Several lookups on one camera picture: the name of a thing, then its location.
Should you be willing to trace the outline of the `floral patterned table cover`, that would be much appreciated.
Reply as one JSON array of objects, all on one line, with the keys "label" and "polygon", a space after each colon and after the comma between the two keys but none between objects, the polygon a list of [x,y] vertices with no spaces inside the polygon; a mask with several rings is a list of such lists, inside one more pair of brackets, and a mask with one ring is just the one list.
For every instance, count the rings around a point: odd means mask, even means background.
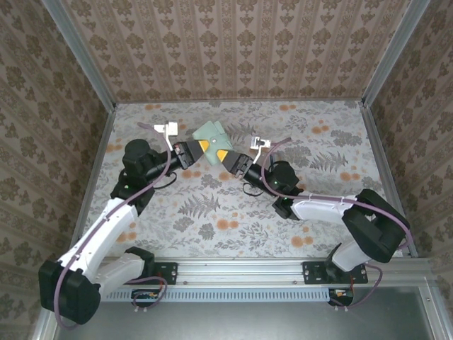
[{"label": "floral patterned table cover", "polygon": [[[142,123],[176,121],[186,141],[207,121],[219,121],[237,152],[254,155],[251,138],[277,142],[301,189],[321,195],[384,193],[357,101],[244,101],[131,103],[116,108],[87,224],[104,209],[122,169],[125,145],[136,138],[161,151]],[[110,257],[139,247],[162,258],[326,257],[349,238],[346,227],[280,218],[269,195],[234,178],[206,158],[160,183],[146,210],[110,248]]]}]

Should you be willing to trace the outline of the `black controller board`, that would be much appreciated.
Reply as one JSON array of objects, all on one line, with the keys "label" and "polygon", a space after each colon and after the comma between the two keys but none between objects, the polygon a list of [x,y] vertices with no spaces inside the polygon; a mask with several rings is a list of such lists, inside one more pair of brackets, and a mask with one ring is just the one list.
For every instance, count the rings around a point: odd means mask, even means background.
[{"label": "black controller board", "polygon": [[348,307],[352,304],[354,292],[351,288],[329,288],[328,289],[329,301],[328,304],[334,307]]},{"label": "black controller board", "polygon": [[132,304],[138,308],[149,308],[151,307],[158,297],[160,296],[161,290],[160,289],[136,289],[132,290],[131,298]]}]

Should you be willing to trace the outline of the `grey metal shelf sheet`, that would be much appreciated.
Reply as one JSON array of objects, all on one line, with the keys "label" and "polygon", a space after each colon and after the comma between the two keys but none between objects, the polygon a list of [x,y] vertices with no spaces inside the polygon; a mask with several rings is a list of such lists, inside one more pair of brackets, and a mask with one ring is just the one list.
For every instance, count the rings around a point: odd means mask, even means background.
[{"label": "grey metal shelf sheet", "polygon": [[163,302],[146,312],[102,304],[55,340],[434,340],[414,288],[379,288],[359,307],[326,302]]}]

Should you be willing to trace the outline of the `aluminium side rail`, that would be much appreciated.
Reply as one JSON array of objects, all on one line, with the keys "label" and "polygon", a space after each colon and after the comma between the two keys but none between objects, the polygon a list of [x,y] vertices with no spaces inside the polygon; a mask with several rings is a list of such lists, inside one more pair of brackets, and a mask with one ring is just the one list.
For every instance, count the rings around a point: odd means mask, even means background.
[{"label": "aluminium side rail", "polygon": [[358,103],[360,105],[362,119],[367,130],[369,143],[374,154],[374,159],[379,171],[379,176],[382,182],[386,200],[401,215],[405,216],[405,212],[403,210],[403,206],[401,204],[401,200],[399,198],[398,191],[394,183],[394,178],[392,176],[391,169],[387,161],[386,154],[371,109],[361,101],[359,101]]},{"label": "aluminium side rail", "polygon": [[81,204],[81,208],[79,211],[79,216],[76,221],[76,225],[74,228],[74,233],[71,238],[71,243],[69,248],[72,248],[81,238],[84,233],[84,227],[86,225],[88,213],[91,207],[91,202],[93,200],[93,195],[96,191],[96,184],[98,180],[98,176],[102,167],[103,158],[105,155],[105,151],[108,146],[108,141],[113,131],[113,125],[115,122],[115,114],[116,114],[116,107],[113,106],[113,109],[108,113],[107,120],[105,122],[105,127],[103,129],[103,134],[101,136],[98,150],[96,152],[96,157],[93,162],[93,167],[91,170],[91,175],[88,180],[87,188],[84,194],[84,199]]}]

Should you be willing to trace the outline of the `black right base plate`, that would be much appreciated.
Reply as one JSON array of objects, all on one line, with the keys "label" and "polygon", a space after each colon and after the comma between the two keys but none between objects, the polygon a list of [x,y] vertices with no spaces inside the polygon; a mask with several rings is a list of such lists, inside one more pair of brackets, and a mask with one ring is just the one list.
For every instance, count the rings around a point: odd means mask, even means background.
[{"label": "black right base plate", "polygon": [[368,283],[364,265],[356,266],[351,271],[343,271],[326,261],[305,261],[302,263],[302,269],[304,282],[307,285]]}]

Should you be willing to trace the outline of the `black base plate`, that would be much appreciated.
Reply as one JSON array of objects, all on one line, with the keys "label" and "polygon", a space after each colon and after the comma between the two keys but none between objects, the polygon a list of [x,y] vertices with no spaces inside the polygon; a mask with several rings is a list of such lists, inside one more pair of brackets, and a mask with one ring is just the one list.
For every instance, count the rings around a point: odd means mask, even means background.
[{"label": "black base plate", "polygon": [[175,285],[178,277],[178,263],[161,261],[155,262],[151,275],[165,278],[169,285]]},{"label": "black base plate", "polygon": [[307,285],[368,283],[364,265],[356,266],[351,271],[343,271],[326,261],[305,261],[302,263],[302,269],[304,282]]}]

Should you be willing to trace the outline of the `aluminium mounting rail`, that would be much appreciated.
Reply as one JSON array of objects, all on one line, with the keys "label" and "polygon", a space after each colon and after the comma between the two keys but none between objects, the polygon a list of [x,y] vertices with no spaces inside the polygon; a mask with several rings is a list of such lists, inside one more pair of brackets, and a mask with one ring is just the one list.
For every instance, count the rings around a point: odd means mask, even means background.
[{"label": "aluminium mounting rail", "polygon": [[[176,285],[194,288],[261,288],[304,285],[304,262],[316,258],[156,258],[178,264]],[[422,286],[435,281],[426,259],[393,258],[369,262],[383,272],[381,287]]]}]

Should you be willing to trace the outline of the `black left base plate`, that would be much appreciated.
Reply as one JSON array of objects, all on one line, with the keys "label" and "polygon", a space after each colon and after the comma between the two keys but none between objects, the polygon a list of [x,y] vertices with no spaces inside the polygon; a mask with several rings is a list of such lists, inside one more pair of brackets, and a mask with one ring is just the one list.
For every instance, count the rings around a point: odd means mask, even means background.
[{"label": "black left base plate", "polygon": [[165,278],[169,285],[175,285],[178,277],[178,263],[161,261],[155,262],[151,275]]}]

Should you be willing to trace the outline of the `aluminium frame post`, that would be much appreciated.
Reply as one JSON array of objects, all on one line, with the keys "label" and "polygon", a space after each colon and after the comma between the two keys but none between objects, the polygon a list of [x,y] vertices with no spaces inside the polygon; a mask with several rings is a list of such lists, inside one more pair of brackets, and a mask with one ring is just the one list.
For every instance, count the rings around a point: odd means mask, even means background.
[{"label": "aluminium frame post", "polygon": [[65,42],[71,49],[84,74],[98,95],[108,114],[115,110],[116,100],[104,81],[100,69],[88,51],[86,43],[79,34],[73,20],[60,0],[42,0],[45,8],[55,22]]},{"label": "aluminium frame post", "polygon": [[418,22],[423,17],[430,0],[411,0],[389,45],[383,54],[377,68],[362,96],[362,103],[370,107],[379,91],[390,75],[390,72],[401,56],[408,40],[413,34]]}]

